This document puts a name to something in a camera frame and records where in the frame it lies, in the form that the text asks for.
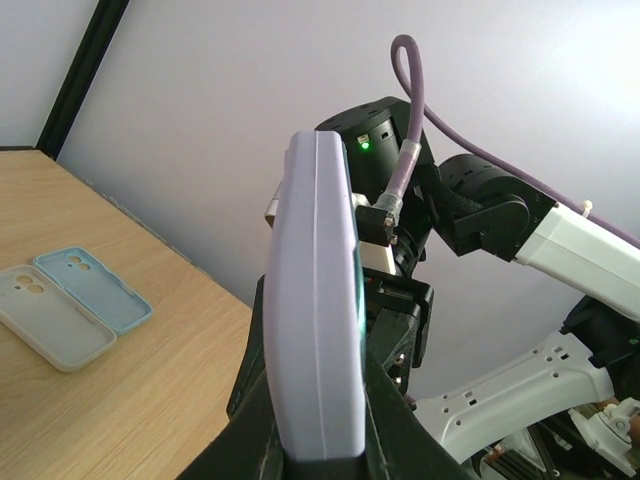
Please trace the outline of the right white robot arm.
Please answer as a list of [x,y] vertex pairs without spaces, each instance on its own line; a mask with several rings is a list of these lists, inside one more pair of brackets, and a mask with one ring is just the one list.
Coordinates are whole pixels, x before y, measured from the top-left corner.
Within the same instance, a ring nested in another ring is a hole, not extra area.
[[370,266],[408,287],[431,266],[431,232],[464,262],[425,309],[414,364],[452,367],[448,390],[413,417],[457,462],[565,412],[589,447],[625,475],[639,405],[639,242],[484,150],[434,160],[422,109],[386,97],[321,124],[338,133],[354,190],[375,208],[399,158],[415,159],[396,245]]

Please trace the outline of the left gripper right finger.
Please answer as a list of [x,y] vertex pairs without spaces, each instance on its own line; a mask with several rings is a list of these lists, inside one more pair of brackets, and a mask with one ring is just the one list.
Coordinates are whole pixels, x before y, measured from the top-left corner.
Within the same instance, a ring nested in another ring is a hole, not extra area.
[[410,335],[373,329],[366,340],[365,479],[458,480],[469,475],[422,427],[387,368]]

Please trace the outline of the lilac phone case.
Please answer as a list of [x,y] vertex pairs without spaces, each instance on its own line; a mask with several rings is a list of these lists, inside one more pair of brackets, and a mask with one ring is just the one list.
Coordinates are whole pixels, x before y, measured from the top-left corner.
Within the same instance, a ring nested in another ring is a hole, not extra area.
[[266,374],[296,462],[365,450],[364,285],[340,136],[299,131],[285,154],[263,290]]

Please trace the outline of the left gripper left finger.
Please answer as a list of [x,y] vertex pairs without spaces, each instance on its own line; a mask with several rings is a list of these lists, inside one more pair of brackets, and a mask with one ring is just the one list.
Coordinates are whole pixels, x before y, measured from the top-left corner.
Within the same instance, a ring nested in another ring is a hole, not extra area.
[[263,287],[256,284],[246,350],[226,407],[228,423],[179,474],[181,479],[289,479],[269,393]]

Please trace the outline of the light blue phone case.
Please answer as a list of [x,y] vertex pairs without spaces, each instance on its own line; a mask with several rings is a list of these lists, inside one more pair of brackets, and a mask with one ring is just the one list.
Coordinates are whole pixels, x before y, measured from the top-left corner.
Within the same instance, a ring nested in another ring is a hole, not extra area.
[[149,302],[82,247],[41,254],[32,263],[118,336],[152,316]]

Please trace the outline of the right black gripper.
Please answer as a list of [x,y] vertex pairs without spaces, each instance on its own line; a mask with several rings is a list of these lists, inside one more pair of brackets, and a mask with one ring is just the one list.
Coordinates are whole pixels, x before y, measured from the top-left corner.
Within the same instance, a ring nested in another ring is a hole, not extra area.
[[434,289],[423,282],[365,268],[366,346],[401,394],[426,352]]

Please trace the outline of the beige phone case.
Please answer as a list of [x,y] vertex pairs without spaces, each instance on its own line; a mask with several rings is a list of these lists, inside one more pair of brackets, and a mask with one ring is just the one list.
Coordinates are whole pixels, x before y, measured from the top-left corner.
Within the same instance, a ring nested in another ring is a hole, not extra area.
[[1,272],[1,323],[57,370],[84,368],[116,343],[116,333],[29,265]]

